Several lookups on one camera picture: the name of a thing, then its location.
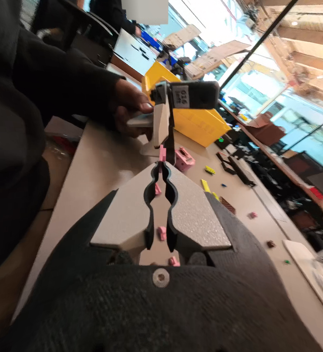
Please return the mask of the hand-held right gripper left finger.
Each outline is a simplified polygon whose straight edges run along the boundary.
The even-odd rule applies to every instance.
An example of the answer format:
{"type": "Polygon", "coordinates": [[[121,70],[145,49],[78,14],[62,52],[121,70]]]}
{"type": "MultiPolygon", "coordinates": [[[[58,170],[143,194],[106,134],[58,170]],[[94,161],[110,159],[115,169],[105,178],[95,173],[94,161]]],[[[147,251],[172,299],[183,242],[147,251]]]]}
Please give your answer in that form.
{"type": "Polygon", "coordinates": [[[114,194],[90,244],[102,248],[127,251],[133,256],[151,249],[154,235],[154,214],[151,201],[159,163],[142,170],[114,194]]]}

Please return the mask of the black office chair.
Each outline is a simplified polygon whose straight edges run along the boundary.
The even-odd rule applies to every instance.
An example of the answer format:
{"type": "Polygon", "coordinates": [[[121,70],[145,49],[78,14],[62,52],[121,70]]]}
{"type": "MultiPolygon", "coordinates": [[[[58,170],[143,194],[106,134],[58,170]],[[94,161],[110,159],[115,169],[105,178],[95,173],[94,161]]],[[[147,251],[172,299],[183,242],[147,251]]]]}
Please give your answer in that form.
{"type": "Polygon", "coordinates": [[[94,64],[106,67],[119,33],[98,15],[84,11],[78,1],[41,0],[31,31],[63,51],[77,49],[94,64]]]}

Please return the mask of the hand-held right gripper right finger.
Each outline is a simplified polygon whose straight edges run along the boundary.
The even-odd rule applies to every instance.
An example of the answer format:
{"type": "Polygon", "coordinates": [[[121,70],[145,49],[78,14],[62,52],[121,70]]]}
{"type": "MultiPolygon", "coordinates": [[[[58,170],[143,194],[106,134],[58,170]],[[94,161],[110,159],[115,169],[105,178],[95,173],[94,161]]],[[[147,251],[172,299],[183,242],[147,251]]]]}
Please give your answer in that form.
{"type": "Polygon", "coordinates": [[[176,250],[186,259],[196,252],[230,249],[232,244],[216,212],[220,203],[210,201],[211,193],[169,162],[163,162],[161,168],[165,197],[170,202],[166,228],[170,252],[176,250]]]}

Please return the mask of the pink brick block with holes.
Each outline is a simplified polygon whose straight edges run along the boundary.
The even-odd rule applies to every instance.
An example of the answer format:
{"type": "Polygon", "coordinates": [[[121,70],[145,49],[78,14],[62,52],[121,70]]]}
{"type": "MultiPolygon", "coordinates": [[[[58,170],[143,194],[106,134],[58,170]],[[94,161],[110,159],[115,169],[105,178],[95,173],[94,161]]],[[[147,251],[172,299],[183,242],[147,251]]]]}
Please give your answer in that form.
{"type": "Polygon", "coordinates": [[[182,173],[195,165],[195,159],[184,147],[175,150],[175,167],[182,173]]]}

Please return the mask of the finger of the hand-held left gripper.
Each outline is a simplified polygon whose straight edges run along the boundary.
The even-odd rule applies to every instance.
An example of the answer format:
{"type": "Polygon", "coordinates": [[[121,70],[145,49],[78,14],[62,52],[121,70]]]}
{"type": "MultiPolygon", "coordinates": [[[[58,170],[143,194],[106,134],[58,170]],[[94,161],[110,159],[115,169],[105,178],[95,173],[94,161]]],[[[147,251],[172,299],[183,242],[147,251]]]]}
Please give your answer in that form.
{"type": "Polygon", "coordinates": [[[168,103],[157,104],[153,112],[153,146],[158,149],[168,138],[170,109],[168,103]]]}
{"type": "Polygon", "coordinates": [[[175,165],[175,140],[174,140],[174,117],[173,109],[170,108],[169,126],[168,126],[168,138],[165,141],[166,148],[166,161],[171,165],[175,165]]]}

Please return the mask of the yellow plastic bin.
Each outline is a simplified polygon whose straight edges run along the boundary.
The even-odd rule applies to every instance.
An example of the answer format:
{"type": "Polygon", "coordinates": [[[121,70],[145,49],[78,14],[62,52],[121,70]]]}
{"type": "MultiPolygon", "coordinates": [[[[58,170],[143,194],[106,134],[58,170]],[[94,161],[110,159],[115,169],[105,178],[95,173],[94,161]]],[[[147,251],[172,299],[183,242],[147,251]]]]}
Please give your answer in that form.
{"type": "MultiPolygon", "coordinates": [[[[162,81],[181,82],[177,76],[172,74],[161,63],[155,62],[148,69],[144,78],[142,78],[142,91],[148,96],[150,101],[151,90],[155,88],[157,83],[162,81]]],[[[173,117],[175,129],[203,147],[208,147],[231,129],[215,109],[174,108],[173,117]]]]}

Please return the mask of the long background desk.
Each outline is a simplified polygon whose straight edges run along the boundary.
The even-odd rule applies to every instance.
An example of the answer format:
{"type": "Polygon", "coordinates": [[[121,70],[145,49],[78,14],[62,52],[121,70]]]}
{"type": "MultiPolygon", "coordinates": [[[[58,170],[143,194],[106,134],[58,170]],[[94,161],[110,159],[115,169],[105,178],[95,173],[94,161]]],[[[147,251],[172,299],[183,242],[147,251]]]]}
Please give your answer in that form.
{"type": "Polygon", "coordinates": [[[295,174],[289,167],[286,165],[281,157],[274,153],[271,148],[262,144],[258,139],[256,139],[245,127],[244,123],[237,117],[230,108],[218,99],[218,104],[227,111],[239,124],[241,130],[250,138],[250,140],[260,148],[260,150],[283,172],[296,186],[300,187],[311,200],[313,200],[323,211],[323,199],[320,199],[312,191],[313,187],[305,183],[297,174],[295,174]]]}

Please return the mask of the person's left forearm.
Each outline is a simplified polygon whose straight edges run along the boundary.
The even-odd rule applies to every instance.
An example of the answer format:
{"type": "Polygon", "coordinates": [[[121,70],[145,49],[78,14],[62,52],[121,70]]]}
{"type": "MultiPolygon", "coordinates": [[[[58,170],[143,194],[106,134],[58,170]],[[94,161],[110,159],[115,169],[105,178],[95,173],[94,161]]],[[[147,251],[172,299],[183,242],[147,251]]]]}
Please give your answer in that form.
{"type": "Polygon", "coordinates": [[[93,64],[77,49],[48,45],[20,28],[12,79],[40,110],[44,125],[52,116],[80,115],[116,131],[116,84],[125,78],[93,64]]]}

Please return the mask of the black charger with green lights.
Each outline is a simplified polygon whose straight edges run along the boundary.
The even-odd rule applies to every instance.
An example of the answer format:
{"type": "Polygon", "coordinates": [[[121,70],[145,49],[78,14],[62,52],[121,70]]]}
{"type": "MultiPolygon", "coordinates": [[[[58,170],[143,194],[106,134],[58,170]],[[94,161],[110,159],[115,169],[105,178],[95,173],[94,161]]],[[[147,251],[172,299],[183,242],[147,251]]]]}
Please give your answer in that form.
{"type": "Polygon", "coordinates": [[[236,141],[239,139],[239,137],[240,137],[240,132],[238,132],[234,129],[230,129],[227,131],[226,134],[217,138],[214,141],[214,143],[219,144],[221,146],[225,146],[225,144],[235,144],[236,141]]]}

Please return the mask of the flat black box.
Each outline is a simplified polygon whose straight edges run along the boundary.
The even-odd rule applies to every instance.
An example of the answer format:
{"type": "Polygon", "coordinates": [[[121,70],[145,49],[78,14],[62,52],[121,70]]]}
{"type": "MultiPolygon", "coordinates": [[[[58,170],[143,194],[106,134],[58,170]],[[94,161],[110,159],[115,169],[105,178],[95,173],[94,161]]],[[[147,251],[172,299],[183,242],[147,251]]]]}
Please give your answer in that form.
{"type": "Polygon", "coordinates": [[[243,169],[243,167],[240,165],[237,159],[235,159],[232,156],[229,156],[228,159],[229,159],[230,165],[232,166],[232,168],[234,169],[234,171],[236,172],[237,176],[239,177],[239,179],[242,181],[243,184],[251,188],[257,186],[257,183],[252,178],[252,175],[248,171],[243,169]]]}

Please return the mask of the brown upturned large plate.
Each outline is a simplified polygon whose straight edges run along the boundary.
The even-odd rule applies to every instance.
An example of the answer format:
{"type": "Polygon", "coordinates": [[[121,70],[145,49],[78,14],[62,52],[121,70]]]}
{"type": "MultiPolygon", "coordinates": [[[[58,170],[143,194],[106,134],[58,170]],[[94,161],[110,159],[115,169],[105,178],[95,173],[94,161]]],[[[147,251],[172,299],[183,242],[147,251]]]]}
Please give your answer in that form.
{"type": "Polygon", "coordinates": [[[236,215],[236,209],[228,202],[226,201],[223,197],[219,198],[220,203],[228,209],[232,214],[236,215]]]}

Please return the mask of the black floor lamp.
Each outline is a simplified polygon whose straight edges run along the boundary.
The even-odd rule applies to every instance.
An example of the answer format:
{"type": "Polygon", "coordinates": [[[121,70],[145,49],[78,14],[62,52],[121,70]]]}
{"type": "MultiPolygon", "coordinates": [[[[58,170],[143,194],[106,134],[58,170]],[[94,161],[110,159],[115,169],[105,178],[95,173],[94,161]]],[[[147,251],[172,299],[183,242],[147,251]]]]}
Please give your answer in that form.
{"type": "Polygon", "coordinates": [[[279,150],[280,154],[287,150],[303,151],[305,148],[323,146],[323,122],[313,124],[305,118],[299,118],[291,124],[291,127],[292,129],[280,140],[283,143],[279,150]]]}

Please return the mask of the black pole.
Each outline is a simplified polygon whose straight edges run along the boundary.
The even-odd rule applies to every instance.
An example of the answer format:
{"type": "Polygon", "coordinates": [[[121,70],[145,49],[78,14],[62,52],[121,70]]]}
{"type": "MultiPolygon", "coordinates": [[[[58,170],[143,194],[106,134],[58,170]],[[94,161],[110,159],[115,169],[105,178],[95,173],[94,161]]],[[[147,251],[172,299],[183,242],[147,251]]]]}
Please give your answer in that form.
{"type": "Polygon", "coordinates": [[[260,39],[252,46],[251,50],[247,52],[247,55],[240,61],[237,67],[230,73],[229,77],[225,79],[224,82],[220,85],[220,90],[232,80],[232,78],[239,72],[239,70],[246,64],[246,62],[251,58],[251,56],[256,52],[256,50],[261,46],[261,44],[268,38],[268,36],[276,29],[282,19],[289,13],[289,11],[296,5],[298,0],[291,0],[283,11],[277,16],[277,18],[272,22],[260,39]]]}

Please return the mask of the brown cardboard box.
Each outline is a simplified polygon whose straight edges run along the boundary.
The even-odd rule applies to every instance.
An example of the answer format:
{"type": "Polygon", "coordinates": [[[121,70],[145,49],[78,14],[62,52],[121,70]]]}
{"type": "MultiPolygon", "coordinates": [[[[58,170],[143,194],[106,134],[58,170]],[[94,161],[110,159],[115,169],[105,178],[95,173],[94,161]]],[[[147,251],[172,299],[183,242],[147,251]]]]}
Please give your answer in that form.
{"type": "Polygon", "coordinates": [[[261,113],[249,122],[246,129],[265,146],[271,147],[278,143],[286,135],[283,127],[275,125],[271,118],[271,112],[261,113]]]}

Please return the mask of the cardboard panel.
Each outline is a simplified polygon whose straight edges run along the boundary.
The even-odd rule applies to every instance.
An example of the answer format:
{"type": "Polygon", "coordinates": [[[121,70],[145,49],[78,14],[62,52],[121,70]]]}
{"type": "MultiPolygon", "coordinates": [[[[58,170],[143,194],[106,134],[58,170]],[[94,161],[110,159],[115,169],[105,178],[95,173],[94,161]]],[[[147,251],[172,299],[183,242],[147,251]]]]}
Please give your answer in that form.
{"type": "Polygon", "coordinates": [[[168,35],[163,40],[163,45],[173,47],[174,50],[183,46],[185,43],[190,42],[195,37],[199,36],[201,31],[193,24],[189,24],[186,27],[180,29],[178,32],[168,35]]]}
{"type": "Polygon", "coordinates": [[[221,65],[223,59],[228,56],[245,52],[250,44],[237,40],[214,46],[206,53],[192,61],[185,67],[185,72],[191,80],[197,80],[221,65]]]}

